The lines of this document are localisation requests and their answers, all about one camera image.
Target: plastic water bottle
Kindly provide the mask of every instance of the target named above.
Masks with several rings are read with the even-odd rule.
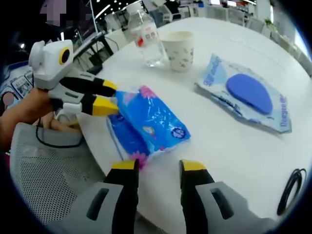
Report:
[[[164,52],[153,18],[142,9],[140,2],[130,4],[127,11],[130,14],[128,29],[145,63],[150,67],[160,65]]]

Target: tissue pack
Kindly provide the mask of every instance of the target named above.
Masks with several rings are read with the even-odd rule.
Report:
[[[188,140],[186,126],[147,86],[137,92],[116,91],[119,115],[109,116],[114,133],[129,154],[148,156]]]

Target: window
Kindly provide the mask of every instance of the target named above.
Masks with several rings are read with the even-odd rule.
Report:
[[[294,43],[296,46],[298,46],[298,48],[309,58],[309,60],[311,61],[311,57],[309,55],[308,49],[304,43],[304,40],[302,39],[300,33],[298,32],[298,30],[296,29],[295,31],[295,35],[294,35]]]
[[[229,6],[237,7],[237,4],[235,1],[228,1]]]
[[[274,23],[274,13],[273,13],[273,6],[270,6],[270,20],[272,23]]]
[[[210,0],[210,3],[212,4],[212,5],[220,5],[221,3],[220,3],[220,0]]]

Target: human arm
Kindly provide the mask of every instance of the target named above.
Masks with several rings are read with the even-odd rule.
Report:
[[[47,92],[34,88],[19,104],[4,111],[0,117],[0,147],[10,149],[13,133],[19,122],[33,124],[53,110]]]

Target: black wire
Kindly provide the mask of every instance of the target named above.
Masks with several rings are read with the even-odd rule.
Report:
[[[288,201],[288,197],[293,189],[294,184],[297,182],[297,188],[296,188],[296,192],[293,196],[293,200],[295,199],[295,197],[298,195],[300,188],[301,188],[301,184],[302,184],[302,174],[301,172],[305,172],[305,179],[304,181],[306,181],[307,179],[307,171],[306,169],[302,168],[302,169],[295,169],[292,172],[291,177],[289,178],[286,187],[284,189],[284,192],[282,194],[281,200],[278,204],[277,207],[277,215],[282,215],[284,213],[284,211],[286,210],[286,206],[287,206],[287,201]]]
[[[117,42],[116,41],[114,41],[114,40],[112,40],[112,39],[110,39],[110,38],[107,38],[107,37],[105,37],[106,39],[108,39],[108,40],[111,40],[113,43],[115,43],[116,44],[116,46],[117,46],[117,50],[119,51],[119,46],[118,46],[118,44],[117,44]]]
[[[35,84],[34,84],[34,73],[32,74],[33,76],[33,82],[32,82],[32,85],[33,85],[33,88],[35,87]]]
[[[39,129],[39,125],[40,125],[40,121],[41,121],[41,118],[39,118],[38,120],[38,124],[37,124],[37,127],[36,127],[36,138],[37,140],[45,145],[45,146],[49,146],[49,147],[52,147],[52,148],[57,148],[57,149],[69,149],[69,148],[75,148],[75,147],[78,147],[82,144],[83,142],[83,137],[81,137],[80,141],[78,142],[78,144],[76,145],[52,145],[52,144],[49,144],[49,143],[45,143],[43,140],[41,140],[38,136],[38,129]]]

